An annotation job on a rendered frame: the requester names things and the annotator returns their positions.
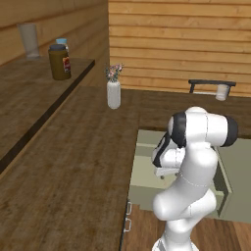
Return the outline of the clear glass cup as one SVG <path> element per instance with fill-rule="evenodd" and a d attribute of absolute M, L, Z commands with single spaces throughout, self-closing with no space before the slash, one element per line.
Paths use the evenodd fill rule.
<path fill-rule="evenodd" d="M 21 35 L 25 55 L 28 59 L 36 59 L 39 57 L 38 40 L 36 25 L 32 23 L 18 24 L 18 30 Z"/>

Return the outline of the olive jar with red label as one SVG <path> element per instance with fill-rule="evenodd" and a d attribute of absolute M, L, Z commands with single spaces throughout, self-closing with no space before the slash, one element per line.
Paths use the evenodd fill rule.
<path fill-rule="evenodd" d="M 69 79 L 71 74 L 71 63 L 66 46 L 63 44 L 52 44 L 48 50 L 52 77 L 55 80 Z"/>

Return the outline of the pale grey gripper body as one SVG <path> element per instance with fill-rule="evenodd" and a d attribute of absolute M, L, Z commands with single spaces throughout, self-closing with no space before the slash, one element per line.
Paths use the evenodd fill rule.
<path fill-rule="evenodd" d="M 179 172 L 179 169 L 176 168 L 156 168 L 155 169 L 155 176 L 163 177 L 168 175 L 174 175 Z"/>

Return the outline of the white paper towel roll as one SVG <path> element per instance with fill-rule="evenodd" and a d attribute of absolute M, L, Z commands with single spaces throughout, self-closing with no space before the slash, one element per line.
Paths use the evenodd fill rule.
<path fill-rule="evenodd" d="M 228 86 L 225 84 L 219 84 L 216 92 L 216 99 L 219 101 L 225 101 L 228 93 Z"/>

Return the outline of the black paper towel holder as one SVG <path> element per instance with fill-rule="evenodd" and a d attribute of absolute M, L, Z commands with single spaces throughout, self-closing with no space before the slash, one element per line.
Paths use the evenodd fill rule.
<path fill-rule="evenodd" d="M 196 84 L 214 84 L 214 85 L 224 84 L 227 86 L 227 95 L 229 95 L 230 89 L 233 86 L 236 86 L 235 81 L 226 81 L 226 80 L 190 79 L 188 83 L 190 84 L 189 93 L 193 93 Z"/>

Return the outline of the bottle with blue lid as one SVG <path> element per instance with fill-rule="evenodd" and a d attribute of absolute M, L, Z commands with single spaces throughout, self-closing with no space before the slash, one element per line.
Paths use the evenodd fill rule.
<path fill-rule="evenodd" d="M 66 47 L 66 50 L 69 52 L 69 46 L 68 46 L 67 38 L 61 37 L 61 38 L 57 38 L 55 41 L 56 41 L 57 44 L 63 44 Z"/>

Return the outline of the white vase with flowers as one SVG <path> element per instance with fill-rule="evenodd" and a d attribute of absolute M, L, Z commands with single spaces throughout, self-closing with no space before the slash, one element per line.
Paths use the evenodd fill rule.
<path fill-rule="evenodd" d="M 113 110 L 121 106 L 121 84 L 119 82 L 119 75 L 123 67 L 123 64 L 116 64 L 105 69 L 107 79 L 107 102 L 108 106 Z"/>

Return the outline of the pale green open drawer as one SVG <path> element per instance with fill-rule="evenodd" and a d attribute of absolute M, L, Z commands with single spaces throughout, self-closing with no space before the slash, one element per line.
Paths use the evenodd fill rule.
<path fill-rule="evenodd" d="M 154 196 L 170 186 L 175 175 L 156 177 L 151 156 L 164 134 L 140 130 L 130 179 L 128 199 L 142 210 L 152 210 Z M 217 198 L 217 209 L 210 218 L 251 224 L 251 139 L 238 138 L 227 148 L 216 148 L 219 163 L 210 188 Z"/>

